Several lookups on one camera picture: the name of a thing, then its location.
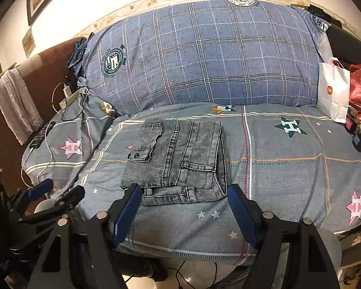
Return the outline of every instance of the pink star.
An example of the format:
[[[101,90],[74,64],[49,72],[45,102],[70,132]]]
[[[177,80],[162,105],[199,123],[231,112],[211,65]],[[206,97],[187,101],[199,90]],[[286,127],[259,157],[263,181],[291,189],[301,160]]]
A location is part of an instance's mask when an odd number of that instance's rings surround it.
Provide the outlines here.
[[[65,153],[67,154],[67,159],[70,159],[71,156],[73,156],[74,154],[84,155],[84,153],[80,149],[82,139],[83,138],[80,138],[80,140],[74,142],[70,137],[68,137],[65,145],[61,146],[59,149],[65,150]]]
[[[351,213],[349,226],[354,222],[356,217],[361,219],[361,196],[358,197],[357,192],[354,189],[351,203],[349,203],[346,208]]]

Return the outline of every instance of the screw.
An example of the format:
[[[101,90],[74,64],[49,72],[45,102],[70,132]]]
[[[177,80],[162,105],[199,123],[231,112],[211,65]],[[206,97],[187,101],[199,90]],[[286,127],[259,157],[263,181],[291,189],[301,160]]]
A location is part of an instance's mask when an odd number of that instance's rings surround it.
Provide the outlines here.
[[[106,218],[107,217],[107,212],[106,211],[100,211],[100,212],[98,212],[97,214],[96,214],[96,217],[98,218],[98,219],[103,219],[103,218]]]
[[[313,221],[312,221],[311,218],[309,218],[309,217],[304,217],[302,221],[303,221],[303,223],[304,223],[305,225],[311,225],[311,224],[313,224]]]
[[[262,215],[263,215],[264,218],[267,218],[268,220],[270,220],[270,219],[272,219],[274,217],[273,213],[269,212],[269,211],[263,212]]]
[[[58,225],[59,226],[64,226],[67,223],[68,223],[68,221],[67,221],[66,218],[61,218],[61,219],[58,220]]]

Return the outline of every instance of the pink towel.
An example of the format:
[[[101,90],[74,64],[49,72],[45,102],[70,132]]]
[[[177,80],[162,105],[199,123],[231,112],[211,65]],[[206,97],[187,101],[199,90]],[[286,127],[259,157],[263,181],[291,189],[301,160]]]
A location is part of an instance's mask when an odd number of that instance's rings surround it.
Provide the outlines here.
[[[0,109],[21,145],[43,123],[24,79],[16,68],[7,70],[0,78]]]

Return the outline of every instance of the folded jeans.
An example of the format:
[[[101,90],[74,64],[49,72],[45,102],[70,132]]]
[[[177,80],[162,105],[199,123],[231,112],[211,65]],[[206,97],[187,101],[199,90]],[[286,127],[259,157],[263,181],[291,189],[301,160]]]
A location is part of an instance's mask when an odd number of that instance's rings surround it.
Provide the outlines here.
[[[139,183],[143,205],[216,201],[230,170],[220,122],[146,120],[128,155],[121,187]]]

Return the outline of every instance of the green star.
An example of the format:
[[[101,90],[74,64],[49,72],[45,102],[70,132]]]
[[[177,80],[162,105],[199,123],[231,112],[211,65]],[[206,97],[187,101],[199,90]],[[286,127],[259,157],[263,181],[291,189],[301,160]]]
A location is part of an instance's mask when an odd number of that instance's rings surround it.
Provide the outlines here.
[[[296,132],[307,135],[306,132],[299,128],[299,120],[287,120],[281,116],[281,124],[274,127],[285,130],[285,132],[289,134],[290,138],[293,137]]]

